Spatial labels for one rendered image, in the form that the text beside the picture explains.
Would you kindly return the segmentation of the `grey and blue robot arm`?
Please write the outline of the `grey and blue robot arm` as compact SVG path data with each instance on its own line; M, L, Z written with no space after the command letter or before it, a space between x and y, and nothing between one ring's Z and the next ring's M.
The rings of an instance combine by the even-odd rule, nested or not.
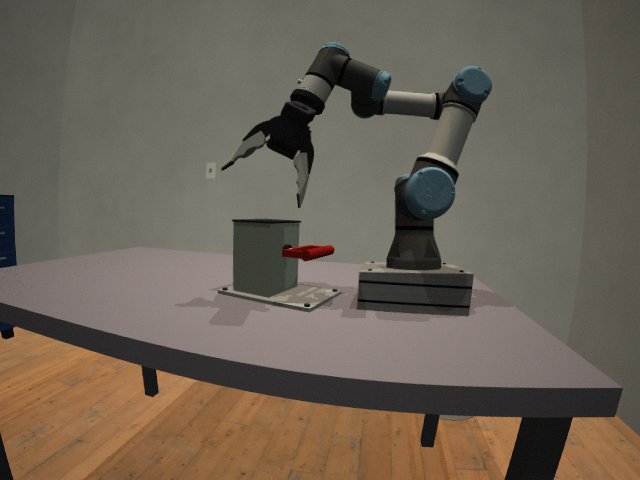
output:
M350 90L352 111L363 119L397 114L439 120L426 153L417 158L411 174L395 182L395 236L386 267L441 269L434 219L446 213L454 202L459 176L456 165L492 82L483 69L468 66L455 75L444 93L388 91L390 83L390 74L351 59L343 45L328 42L303 81L298 80L297 89L312 92L324 104L335 85Z

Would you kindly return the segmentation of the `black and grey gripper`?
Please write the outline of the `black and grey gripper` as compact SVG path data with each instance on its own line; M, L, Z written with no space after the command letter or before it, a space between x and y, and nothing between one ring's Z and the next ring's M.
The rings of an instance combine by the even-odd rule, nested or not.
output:
M290 99L291 101L299 101L316 110L316 115L322 114L325 108L324 102L317 95L304 89L295 89ZM314 148L309 129L310 127L307 125L302 126L291 123L282 115L262 122L244 137L225 161L221 170L223 171L233 165L238 158L246 158L253 154L256 149L260 149L264 144L267 144L269 149L292 160L294 159L294 167L298 172L297 184L299 191L297 193L297 202L298 208L300 208L304 200L314 159ZM269 133L270 139L267 140L265 138ZM300 153L295 157L298 150L300 150Z

